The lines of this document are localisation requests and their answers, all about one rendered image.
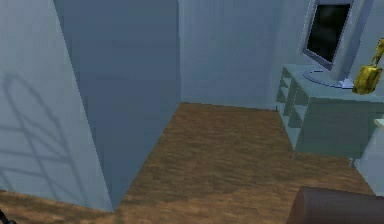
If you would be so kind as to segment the pale green cabinet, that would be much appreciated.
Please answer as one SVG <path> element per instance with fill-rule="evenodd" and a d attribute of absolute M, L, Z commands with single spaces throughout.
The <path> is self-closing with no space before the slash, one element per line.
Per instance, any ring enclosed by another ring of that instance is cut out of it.
<path fill-rule="evenodd" d="M 293 150 L 359 159 L 384 116 L 384 96 L 354 94 L 315 66 L 282 67 L 276 109 Z"/>

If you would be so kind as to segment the grey television set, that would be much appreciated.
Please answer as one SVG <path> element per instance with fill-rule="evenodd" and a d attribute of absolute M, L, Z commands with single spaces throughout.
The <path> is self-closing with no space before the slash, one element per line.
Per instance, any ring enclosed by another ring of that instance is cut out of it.
<path fill-rule="evenodd" d="M 299 53 L 311 60 L 304 76 L 317 84 L 351 89 L 352 65 L 374 0 L 310 0 Z"/>

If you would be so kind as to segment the pale white furniture piece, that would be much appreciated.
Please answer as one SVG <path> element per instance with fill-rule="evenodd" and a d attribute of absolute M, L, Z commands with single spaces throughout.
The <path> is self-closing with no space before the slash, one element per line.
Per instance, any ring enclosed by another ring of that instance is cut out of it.
<path fill-rule="evenodd" d="M 374 124 L 376 129 L 363 156 L 354 165 L 372 191 L 384 196 L 384 118 L 375 119 Z"/>

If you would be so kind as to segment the black object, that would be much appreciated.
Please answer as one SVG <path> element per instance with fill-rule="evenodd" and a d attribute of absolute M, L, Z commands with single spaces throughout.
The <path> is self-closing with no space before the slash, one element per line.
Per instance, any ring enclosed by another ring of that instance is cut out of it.
<path fill-rule="evenodd" d="M 14 220 L 9 220 L 1 209 L 0 209 L 0 221 L 2 222 L 2 224 L 17 224 Z"/>

